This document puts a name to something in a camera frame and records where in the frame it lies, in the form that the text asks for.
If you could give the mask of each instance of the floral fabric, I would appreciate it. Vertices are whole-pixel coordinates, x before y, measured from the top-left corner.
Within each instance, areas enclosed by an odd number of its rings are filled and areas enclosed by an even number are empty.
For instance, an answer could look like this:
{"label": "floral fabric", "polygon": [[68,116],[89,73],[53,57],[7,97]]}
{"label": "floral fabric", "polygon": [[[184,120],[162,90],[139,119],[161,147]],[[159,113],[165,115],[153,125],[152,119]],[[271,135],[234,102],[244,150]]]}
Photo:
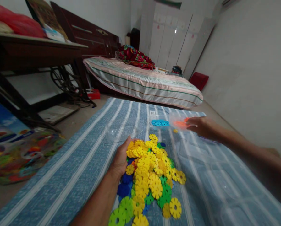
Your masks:
{"label": "floral fabric", "polygon": [[150,57],[129,45],[120,47],[117,56],[126,64],[150,70],[156,68]]}

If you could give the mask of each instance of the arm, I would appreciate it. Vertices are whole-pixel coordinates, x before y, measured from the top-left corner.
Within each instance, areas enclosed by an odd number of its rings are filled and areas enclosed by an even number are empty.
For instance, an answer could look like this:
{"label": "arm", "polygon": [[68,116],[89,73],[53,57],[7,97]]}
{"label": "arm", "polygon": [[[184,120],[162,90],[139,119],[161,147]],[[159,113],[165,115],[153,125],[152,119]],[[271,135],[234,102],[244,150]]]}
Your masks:
{"label": "arm", "polygon": [[207,117],[193,117],[188,120],[189,130],[229,147],[239,156],[281,202],[281,159],[246,140],[240,134],[227,130]]}
{"label": "arm", "polygon": [[108,225],[118,184],[127,167],[127,147],[137,139],[128,139],[118,147],[114,160],[99,186],[74,218],[71,225]]}

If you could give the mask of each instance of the hand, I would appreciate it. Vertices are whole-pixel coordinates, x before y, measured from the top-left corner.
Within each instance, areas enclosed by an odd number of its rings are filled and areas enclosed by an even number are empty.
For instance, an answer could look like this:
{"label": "hand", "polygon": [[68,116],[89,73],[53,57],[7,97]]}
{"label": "hand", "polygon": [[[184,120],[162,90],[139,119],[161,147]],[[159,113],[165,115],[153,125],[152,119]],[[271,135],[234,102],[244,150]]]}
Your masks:
{"label": "hand", "polygon": [[187,124],[190,125],[188,130],[194,131],[199,136],[220,142],[227,129],[218,125],[215,121],[208,117],[192,117],[189,118]]}
{"label": "hand", "polygon": [[127,140],[117,148],[115,157],[113,159],[113,162],[110,166],[114,172],[121,177],[125,171],[126,167],[128,165],[127,163],[127,148],[130,142],[137,141],[138,139],[131,139],[130,136],[128,136]]}

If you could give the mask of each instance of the left hand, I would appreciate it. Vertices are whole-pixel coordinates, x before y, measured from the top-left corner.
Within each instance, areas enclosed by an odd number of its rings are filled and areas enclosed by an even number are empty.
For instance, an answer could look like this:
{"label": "left hand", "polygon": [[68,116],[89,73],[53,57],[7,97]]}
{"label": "left hand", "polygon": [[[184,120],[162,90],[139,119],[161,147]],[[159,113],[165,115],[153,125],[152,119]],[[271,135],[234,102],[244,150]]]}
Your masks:
{"label": "left hand", "polygon": [[113,162],[111,164],[112,170],[115,171],[115,173],[118,174],[118,176],[122,176],[126,172],[126,167],[128,165],[127,163],[127,148],[130,142],[135,142],[139,139],[131,139],[130,136],[128,136],[127,140],[117,148],[115,157],[113,159]]}

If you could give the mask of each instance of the wooden headboard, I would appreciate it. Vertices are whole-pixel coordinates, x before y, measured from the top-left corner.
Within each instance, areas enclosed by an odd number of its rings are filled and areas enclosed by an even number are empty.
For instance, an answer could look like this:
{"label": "wooden headboard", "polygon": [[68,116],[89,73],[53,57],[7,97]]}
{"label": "wooden headboard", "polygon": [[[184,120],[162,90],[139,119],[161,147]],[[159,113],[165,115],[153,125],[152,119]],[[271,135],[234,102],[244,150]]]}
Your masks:
{"label": "wooden headboard", "polygon": [[89,88],[83,59],[94,56],[106,58],[115,57],[115,51],[121,46],[119,38],[66,9],[63,9],[56,3],[50,3],[68,39],[72,42],[88,46],[88,49],[85,48],[82,50],[82,58],[75,60],[73,69],[78,71],[82,77],[84,86]]}

